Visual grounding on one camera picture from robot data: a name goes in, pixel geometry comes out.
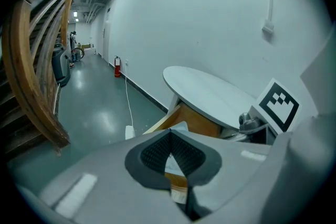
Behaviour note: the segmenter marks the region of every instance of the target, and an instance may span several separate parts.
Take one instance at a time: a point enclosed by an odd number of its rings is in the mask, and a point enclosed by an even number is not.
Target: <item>person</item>
[[[73,31],[70,33],[70,50],[71,50],[71,63],[70,63],[70,67],[74,66],[74,57],[73,57],[73,49],[75,48],[75,44],[77,44],[76,42],[76,31]]]

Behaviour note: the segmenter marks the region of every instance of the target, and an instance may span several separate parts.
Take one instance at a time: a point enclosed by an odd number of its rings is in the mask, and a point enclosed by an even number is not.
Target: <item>white tabletop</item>
[[[187,105],[213,122],[239,130],[239,116],[255,99],[236,86],[189,67],[167,67],[163,79]]]

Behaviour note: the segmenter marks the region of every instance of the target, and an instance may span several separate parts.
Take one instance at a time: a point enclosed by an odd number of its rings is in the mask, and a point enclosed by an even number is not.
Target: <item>table leg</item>
[[[169,105],[168,113],[174,110],[174,108],[178,105],[179,100],[180,100],[179,97],[176,94],[174,94],[173,99]]]

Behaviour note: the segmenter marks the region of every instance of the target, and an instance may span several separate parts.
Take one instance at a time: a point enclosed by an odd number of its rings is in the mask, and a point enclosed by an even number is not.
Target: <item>wooden staircase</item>
[[[51,55],[59,29],[66,41],[72,0],[44,0],[30,12],[31,1],[17,0],[3,30],[0,133],[6,160],[44,141],[56,150],[69,144],[53,115],[56,81]]]

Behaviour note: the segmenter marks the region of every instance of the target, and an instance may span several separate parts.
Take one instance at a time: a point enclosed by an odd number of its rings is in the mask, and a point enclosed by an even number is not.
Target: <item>green floor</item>
[[[124,140],[125,126],[131,125],[125,80],[115,78],[113,69],[96,55],[84,57],[75,65],[59,102],[59,121],[68,131],[71,144],[62,149],[60,157],[46,142],[8,163],[15,182],[35,194],[90,152]],[[130,85],[128,93],[135,134],[141,135],[164,112]]]

